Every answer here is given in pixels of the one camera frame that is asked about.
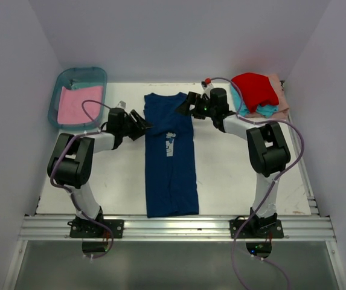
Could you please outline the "navy blue Mickey t-shirt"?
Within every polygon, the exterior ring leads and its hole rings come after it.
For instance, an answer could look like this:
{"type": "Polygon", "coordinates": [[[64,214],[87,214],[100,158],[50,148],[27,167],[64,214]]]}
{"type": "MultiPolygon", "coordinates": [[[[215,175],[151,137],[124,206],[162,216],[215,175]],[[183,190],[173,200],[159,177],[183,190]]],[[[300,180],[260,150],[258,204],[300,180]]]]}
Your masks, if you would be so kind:
{"type": "Polygon", "coordinates": [[[145,137],[148,218],[199,213],[193,122],[176,111],[186,98],[182,92],[144,97],[144,115],[152,124],[145,137]]]}

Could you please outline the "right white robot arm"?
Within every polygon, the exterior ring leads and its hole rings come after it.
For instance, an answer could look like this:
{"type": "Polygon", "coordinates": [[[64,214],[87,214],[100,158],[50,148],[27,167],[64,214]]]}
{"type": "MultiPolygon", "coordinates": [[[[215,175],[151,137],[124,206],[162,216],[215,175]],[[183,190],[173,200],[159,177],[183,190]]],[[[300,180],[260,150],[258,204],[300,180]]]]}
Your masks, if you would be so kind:
{"type": "Polygon", "coordinates": [[[277,191],[279,174],[290,162],[291,155],[277,121],[259,122],[244,120],[229,109],[226,91],[210,89],[207,94],[189,92],[176,112],[197,119],[210,118],[219,131],[247,141],[252,169],[257,174],[255,199],[249,217],[231,220],[231,234],[236,237],[262,237],[277,224],[277,191]]]}

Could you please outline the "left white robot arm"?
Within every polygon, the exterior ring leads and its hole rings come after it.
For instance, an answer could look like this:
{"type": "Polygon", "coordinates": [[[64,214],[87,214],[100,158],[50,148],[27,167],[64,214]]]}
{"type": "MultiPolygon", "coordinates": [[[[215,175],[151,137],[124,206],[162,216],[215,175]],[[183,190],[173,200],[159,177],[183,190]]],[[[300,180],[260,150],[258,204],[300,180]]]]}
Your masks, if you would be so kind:
{"type": "Polygon", "coordinates": [[[101,206],[89,185],[94,155],[117,149],[126,137],[135,141],[152,127],[137,111],[114,108],[96,131],[58,136],[47,174],[51,185],[65,190],[73,203],[76,215],[71,222],[73,227],[83,228],[91,237],[101,236],[107,228],[101,206]]]}

